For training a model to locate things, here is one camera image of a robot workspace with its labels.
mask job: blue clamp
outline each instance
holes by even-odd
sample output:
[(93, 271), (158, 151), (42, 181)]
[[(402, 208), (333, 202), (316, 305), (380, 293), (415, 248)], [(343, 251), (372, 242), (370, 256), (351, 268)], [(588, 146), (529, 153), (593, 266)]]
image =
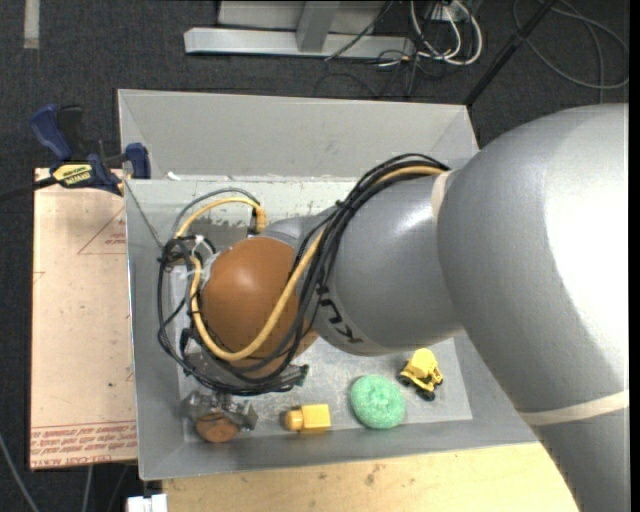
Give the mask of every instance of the blue clamp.
[[(66, 130), (60, 127), (62, 114), (67, 114)], [(98, 153), (87, 152), (88, 143), (79, 138), (80, 118), (81, 110), (77, 107), (61, 110), (57, 105), (49, 104), (29, 120), (38, 141), (56, 156), (56, 163), (49, 169), (52, 183), (57, 182), (66, 188), (89, 187), (122, 195), (122, 180), (111, 172), (106, 162), (129, 161), (133, 167), (133, 178), (151, 177), (148, 152), (138, 142), (129, 144), (122, 155), (108, 159), (103, 159)]]

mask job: black cable bundle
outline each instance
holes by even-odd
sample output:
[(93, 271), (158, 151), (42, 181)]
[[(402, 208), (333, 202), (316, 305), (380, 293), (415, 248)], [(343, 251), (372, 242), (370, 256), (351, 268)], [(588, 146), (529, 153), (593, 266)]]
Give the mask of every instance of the black cable bundle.
[[(400, 171), (403, 169), (408, 169), (414, 166), (429, 166), (436, 168), (437, 170), (447, 171), (449, 167), (438, 162), (437, 160), (430, 158), (428, 156), (419, 154), (419, 153), (407, 153), (395, 158), (392, 158), (376, 167), (368, 171), (365, 175), (363, 175), (360, 180), (356, 183), (351, 192), (347, 195), (347, 197), (336, 204), (335, 210), (330, 213), (321, 223), (319, 223), (311, 232), (305, 237), (302, 241), (300, 249), (296, 255), (296, 258), (293, 263), (293, 267), (291, 272), (295, 271), (295, 269), (300, 264), (300, 260), (302, 255), (305, 253), (306, 247), (314, 240), (317, 236), (320, 237), (318, 248), (311, 260), (308, 270), (306, 271), (306, 275), (304, 277), (304, 282), (301, 287), (300, 297), (299, 297), (299, 307), (296, 318), (294, 319), (291, 327), (283, 336), (282, 340), (278, 344), (278, 346), (267, 356), (260, 359), (255, 364), (245, 366), (242, 368), (235, 367), (229, 364), (226, 361), (222, 361), (220, 359), (216, 359), (216, 363), (218, 363), (221, 367), (223, 367), (226, 371), (234, 375), (236, 378), (246, 383), (246, 386), (237, 386), (231, 385), (229, 383), (223, 382), (219, 379), (212, 379), (209, 376), (203, 375), (196, 368), (194, 368), (191, 364), (189, 364), (185, 359), (184, 349), (188, 342), (188, 339), (195, 339), (199, 341), (199, 338), (196, 334), (196, 330), (193, 329), (191, 331), (187, 331), (185, 337), (187, 339), (183, 339), (180, 343), (181, 353), (178, 354), (176, 350), (173, 348), (173, 345), (169, 339), (167, 334), (167, 326), (177, 317), (177, 315), (182, 311), (182, 309), (187, 304), (191, 304), (193, 297), (189, 296), (189, 290), (191, 289), (191, 284), (193, 282), (193, 277), (188, 277), (187, 286), (186, 286), (186, 294), (185, 297), (181, 300), (178, 307), (172, 312), (172, 314), (165, 320), (164, 319), (164, 311), (162, 307), (162, 288), (164, 281), (164, 274), (168, 271), (168, 268), (176, 263), (180, 262), (180, 264), (184, 264), (187, 268), (187, 275), (189, 272), (194, 270), (194, 265), (191, 263), (191, 258), (194, 255), (192, 249), (190, 249), (187, 245), (189, 240), (188, 237), (178, 238), (170, 240), (164, 247), (162, 257), (160, 259), (160, 272), (158, 277), (158, 290), (157, 290), (157, 298), (158, 298), (158, 317), (160, 319), (160, 330), (158, 332), (158, 341), (163, 349), (173, 358), (178, 364), (184, 369), (185, 373), (188, 375), (192, 375), (196, 378), (202, 385), (208, 387), (210, 389), (219, 390), (225, 393), (231, 393), (234, 395), (242, 395), (242, 396), (251, 396), (251, 395), (259, 395), (270, 392), (284, 392), (289, 391), (292, 387), (299, 382), (291, 382), (291, 379), (283, 379), (283, 373), (289, 367), (292, 359), (294, 358), (298, 348), (300, 347), (300, 343), (304, 336), (307, 334), (308, 330), (311, 328), (313, 324), (313, 320), (315, 319), (318, 304), (316, 304), (315, 310), (311, 315), (311, 321), (309, 322), (309, 327), (305, 331), (305, 319), (307, 318), (307, 310), (312, 302), (314, 293), (319, 288), (322, 288), (326, 285), (327, 280), (331, 274), (333, 269), (333, 265), (336, 260), (336, 256), (338, 254), (338, 248), (340, 246), (340, 241), (345, 232), (345, 229), (351, 219), (356, 215), (358, 210), (373, 196), (386, 189), (387, 187), (392, 186), (395, 183), (400, 181), (411, 180), (419, 177), (424, 177), (423, 173), (406, 173), (401, 175), (391, 175), (396, 171)], [(190, 306), (187, 308), (187, 313), (191, 314)], [(200, 342), (200, 345), (203, 349), (207, 350), (206, 345)], [(249, 374), (262, 370), (269, 363), (274, 361), (277, 358), (284, 356), (282, 362), (278, 365), (276, 369), (271, 371), (268, 375), (262, 377), (251, 377)], [(300, 379), (303, 380), (306, 375), (306, 368), (303, 367), (299, 369), (299, 374), (301, 375)]]

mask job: yellow toy truck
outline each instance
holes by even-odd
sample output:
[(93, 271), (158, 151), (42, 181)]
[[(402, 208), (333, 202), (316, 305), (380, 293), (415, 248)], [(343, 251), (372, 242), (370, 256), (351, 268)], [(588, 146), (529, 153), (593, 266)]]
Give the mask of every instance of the yellow toy truck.
[(431, 402), (436, 397), (435, 387), (442, 383), (442, 373), (433, 352), (428, 348), (416, 350), (399, 373), (398, 381), (403, 386), (413, 384), (418, 396)]

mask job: gray floor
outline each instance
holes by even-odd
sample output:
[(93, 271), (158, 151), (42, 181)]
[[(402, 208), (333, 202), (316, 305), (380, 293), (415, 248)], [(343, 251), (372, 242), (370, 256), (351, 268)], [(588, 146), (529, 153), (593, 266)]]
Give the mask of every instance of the gray floor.
[[(388, 101), (461, 103), (471, 87), (515, 31), (512, 0), (487, 0), (477, 13), (486, 52), (473, 66), (443, 69), (427, 64), (430, 76), (417, 74), (411, 96), (404, 74), (381, 72), (355, 61), (246, 56), (185, 56), (182, 34), (207, 26), (213, 2), (42, 1), (40, 49), (24, 49), (23, 0), (3, 0), (0, 7), (0, 191), (27, 186), (30, 169), (53, 162), (28, 127), (29, 116), (46, 103), (85, 108), (87, 138), (102, 138), (107, 153), (119, 146), (115, 94), (118, 88), (236, 92), (286, 96), (375, 98)], [(522, 0), (521, 19), (536, 2)], [(575, 0), (585, 16), (629, 41), (629, 0)], [(379, 27), (400, 33), (407, 26), (407, 2), (397, 2)], [(607, 81), (618, 81), (625, 58), (610, 36), (599, 37)], [(549, 14), (532, 40), (565, 72), (581, 80), (598, 78), (595, 46), (584, 26)], [(505, 131), (542, 115), (599, 101), (597, 91), (560, 78), (522, 47), (473, 107), (480, 146)], [(608, 90), (607, 102), (629, 100), (628, 86)], [(31, 248), (33, 202), (29, 195), (0, 203), (0, 432), (18, 470), (42, 511), (80, 510), (86, 469), (30, 473), (26, 469), (25, 432), (29, 423), (29, 345), (31, 318)], [(121, 474), (117, 466), (96, 468), (90, 510), (104, 510)], [(134, 489), (135, 471), (124, 492)], [(0, 461), (3, 510), (29, 510)]]

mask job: green sponge ball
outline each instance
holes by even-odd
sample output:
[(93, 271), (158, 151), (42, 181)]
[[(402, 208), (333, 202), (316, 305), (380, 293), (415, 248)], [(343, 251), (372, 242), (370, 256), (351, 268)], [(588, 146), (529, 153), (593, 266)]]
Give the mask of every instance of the green sponge ball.
[(393, 381), (380, 375), (360, 377), (351, 386), (351, 407), (367, 427), (387, 429), (400, 424), (406, 405)]

